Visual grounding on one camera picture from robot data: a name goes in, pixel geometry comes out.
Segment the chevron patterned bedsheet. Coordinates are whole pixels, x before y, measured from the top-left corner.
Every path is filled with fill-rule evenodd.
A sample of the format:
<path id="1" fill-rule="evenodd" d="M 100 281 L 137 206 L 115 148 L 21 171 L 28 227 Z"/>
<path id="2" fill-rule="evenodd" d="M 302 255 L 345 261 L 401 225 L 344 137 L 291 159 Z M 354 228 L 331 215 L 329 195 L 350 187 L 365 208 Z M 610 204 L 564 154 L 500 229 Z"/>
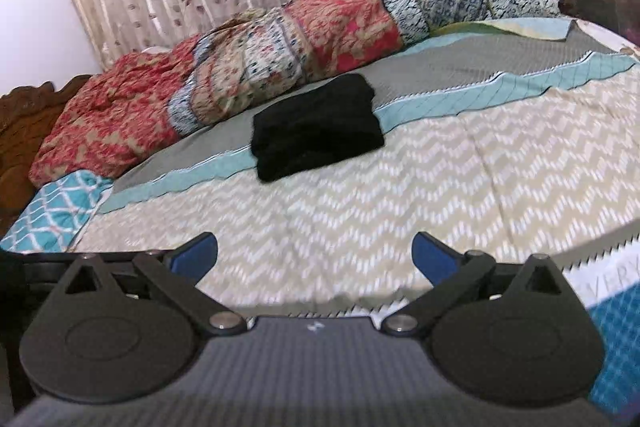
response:
<path id="1" fill-rule="evenodd" d="M 483 109 L 400 124 L 375 152 L 273 183 L 254 170 L 93 217 L 78 251 L 172 247 L 202 232 L 205 294 L 248 315 L 387 311 L 425 291 L 425 231 L 505 262 L 561 254 L 639 216 L 639 51 L 477 84 Z"/>

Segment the carved wooden headboard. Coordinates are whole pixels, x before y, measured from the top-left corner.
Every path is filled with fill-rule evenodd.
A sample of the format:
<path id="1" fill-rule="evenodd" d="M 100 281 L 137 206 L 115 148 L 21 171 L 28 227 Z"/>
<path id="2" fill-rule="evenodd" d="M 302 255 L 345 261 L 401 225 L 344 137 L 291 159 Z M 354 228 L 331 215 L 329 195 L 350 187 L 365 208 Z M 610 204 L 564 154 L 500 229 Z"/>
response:
<path id="1" fill-rule="evenodd" d="M 61 90 L 50 81 L 17 87 L 1 97 L 0 232 L 4 236 L 37 193 L 28 173 L 68 101 L 91 78 L 78 75 Z"/>

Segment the teal lattice pillow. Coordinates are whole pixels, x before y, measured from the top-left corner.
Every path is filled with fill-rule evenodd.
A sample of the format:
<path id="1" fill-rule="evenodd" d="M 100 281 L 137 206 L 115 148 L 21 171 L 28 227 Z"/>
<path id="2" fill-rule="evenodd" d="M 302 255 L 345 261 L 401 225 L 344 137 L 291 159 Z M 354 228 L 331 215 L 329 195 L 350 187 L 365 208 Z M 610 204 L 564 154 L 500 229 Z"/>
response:
<path id="1" fill-rule="evenodd" d="M 17 254 L 64 253 L 96 212 L 111 179 L 78 170 L 44 184 L 1 239 Z"/>

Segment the red floral quilt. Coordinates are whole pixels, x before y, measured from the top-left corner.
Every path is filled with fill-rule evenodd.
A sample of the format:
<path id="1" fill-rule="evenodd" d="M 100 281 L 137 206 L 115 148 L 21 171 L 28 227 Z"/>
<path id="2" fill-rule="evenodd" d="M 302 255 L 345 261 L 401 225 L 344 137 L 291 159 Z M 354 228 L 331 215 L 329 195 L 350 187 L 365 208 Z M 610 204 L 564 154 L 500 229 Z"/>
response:
<path id="1" fill-rule="evenodd" d="M 290 0 L 248 10 L 163 53 L 132 52 L 66 104 L 30 166 L 117 178 L 202 128 L 389 56 L 456 23 L 556 17 L 559 0 Z"/>

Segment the black pants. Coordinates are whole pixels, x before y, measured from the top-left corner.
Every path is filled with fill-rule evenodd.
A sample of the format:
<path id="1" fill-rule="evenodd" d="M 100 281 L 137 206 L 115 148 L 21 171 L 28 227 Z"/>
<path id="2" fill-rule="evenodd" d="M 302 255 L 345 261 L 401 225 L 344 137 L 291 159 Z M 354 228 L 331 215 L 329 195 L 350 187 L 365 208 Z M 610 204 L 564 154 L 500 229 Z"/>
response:
<path id="1" fill-rule="evenodd" d="M 363 75 L 346 74 L 258 113 L 250 141 L 258 179 L 274 182 L 382 147 L 374 95 Z"/>

